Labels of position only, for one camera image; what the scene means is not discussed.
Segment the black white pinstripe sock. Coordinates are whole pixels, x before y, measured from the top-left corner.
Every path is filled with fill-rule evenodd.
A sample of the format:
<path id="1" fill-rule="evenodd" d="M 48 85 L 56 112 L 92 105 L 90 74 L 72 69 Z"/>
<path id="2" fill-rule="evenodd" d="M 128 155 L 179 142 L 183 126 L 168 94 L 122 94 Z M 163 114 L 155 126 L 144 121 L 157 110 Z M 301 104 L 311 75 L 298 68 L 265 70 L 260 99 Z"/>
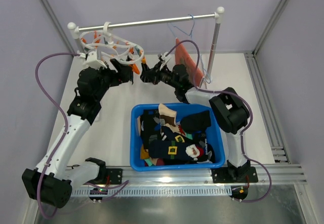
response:
<path id="1" fill-rule="evenodd" d="M 132 67 L 129 67 L 129 69 L 128 69 L 128 78 L 129 78 L 129 81 L 132 84 L 134 84 L 134 73 L 133 73 Z"/>

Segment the white oval clip hanger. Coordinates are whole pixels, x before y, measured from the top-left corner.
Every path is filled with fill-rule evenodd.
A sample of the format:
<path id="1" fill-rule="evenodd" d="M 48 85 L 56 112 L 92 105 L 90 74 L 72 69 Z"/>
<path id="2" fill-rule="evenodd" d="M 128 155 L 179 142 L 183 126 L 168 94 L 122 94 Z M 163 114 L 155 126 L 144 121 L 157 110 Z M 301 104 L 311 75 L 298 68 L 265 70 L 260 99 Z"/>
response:
<path id="1" fill-rule="evenodd" d="M 143 48 L 127 39 L 121 38 L 112 32 L 110 22 L 105 22 L 102 26 L 81 28 L 78 27 L 79 40 L 85 52 L 100 51 L 104 60 L 116 59 L 121 64 L 130 65 L 133 63 L 144 63 L 145 55 Z M 135 46 L 142 50 L 139 57 Z"/>

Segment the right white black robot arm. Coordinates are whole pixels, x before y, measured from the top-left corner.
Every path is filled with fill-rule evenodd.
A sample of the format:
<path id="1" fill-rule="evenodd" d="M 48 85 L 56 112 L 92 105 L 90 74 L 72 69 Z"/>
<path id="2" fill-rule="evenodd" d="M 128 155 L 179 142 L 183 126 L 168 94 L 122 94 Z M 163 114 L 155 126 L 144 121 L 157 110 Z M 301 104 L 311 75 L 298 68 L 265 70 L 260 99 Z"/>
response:
<path id="1" fill-rule="evenodd" d="M 158 62 L 153 68 L 142 64 L 140 78 L 144 83 L 156 85 L 163 82 L 173 87 L 176 98 L 182 103 L 210 107 L 218 126 L 226 134 L 228 174 L 235 181 L 245 177 L 251 168 L 251 159 L 245 153 L 244 132 L 251 126 L 253 114 L 248 103 L 233 88 L 228 87 L 222 91 L 202 89 L 194 79 L 190 79 L 182 64 L 175 65 L 172 70 L 162 62 Z"/>

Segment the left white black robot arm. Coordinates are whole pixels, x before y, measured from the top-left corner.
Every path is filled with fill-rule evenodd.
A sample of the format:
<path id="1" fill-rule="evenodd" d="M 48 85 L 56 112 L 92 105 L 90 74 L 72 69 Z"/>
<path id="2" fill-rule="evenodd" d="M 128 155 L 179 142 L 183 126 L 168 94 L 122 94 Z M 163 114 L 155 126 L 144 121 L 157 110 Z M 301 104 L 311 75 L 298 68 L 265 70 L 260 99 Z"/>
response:
<path id="1" fill-rule="evenodd" d="M 100 184 L 106 176 L 105 161 L 87 158 L 77 168 L 66 171 L 77 145 L 94 123 L 101 110 L 101 100 L 109 88 L 133 80 L 130 66 L 116 59 L 114 68 L 88 67 L 78 74 L 75 97 L 71 102 L 60 135 L 41 162 L 34 169 L 25 169 L 22 180 L 31 199 L 38 205 L 49 204 L 62 208 L 74 189 L 83 184 Z"/>

